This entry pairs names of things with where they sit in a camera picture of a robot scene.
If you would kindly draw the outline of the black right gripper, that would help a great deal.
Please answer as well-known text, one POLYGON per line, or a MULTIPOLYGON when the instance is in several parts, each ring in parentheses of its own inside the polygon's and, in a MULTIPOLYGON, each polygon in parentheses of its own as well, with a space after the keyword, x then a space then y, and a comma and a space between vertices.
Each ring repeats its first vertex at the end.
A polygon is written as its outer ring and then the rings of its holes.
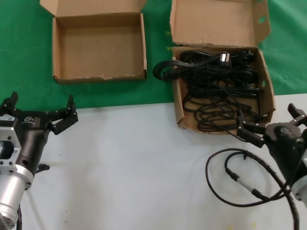
POLYGON ((287 110, 292 121, 269 124, 267 127, 247 121, 243 112, 238 110, 236 135, 256 147, 262 147, 265 143, 286 182, 295 184, 307 174, 307 167, 302 161, 307 150, 307 139, 299 128, 300 125, 307 126, 307 115, 293 103, 288 105, 287 110))

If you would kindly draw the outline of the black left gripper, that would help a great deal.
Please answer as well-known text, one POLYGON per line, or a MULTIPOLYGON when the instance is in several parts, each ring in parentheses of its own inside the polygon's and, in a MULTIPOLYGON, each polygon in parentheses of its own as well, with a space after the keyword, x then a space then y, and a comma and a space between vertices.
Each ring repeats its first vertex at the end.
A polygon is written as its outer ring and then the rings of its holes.
POLYGON ((48 113, 23 111, 17 115, 18 109, 15 108, 17 101, 17 92, 13 92, 10 97, 5 98, 0 105, 0 116, 17 116, 21 122, 23 130, 22 149, 16 163, 30 172, 35 173, 38 169, 50 131, 55 135, 65 131, 78 122, 78 114, 72 94, 69 95, 66 108, 48 113))

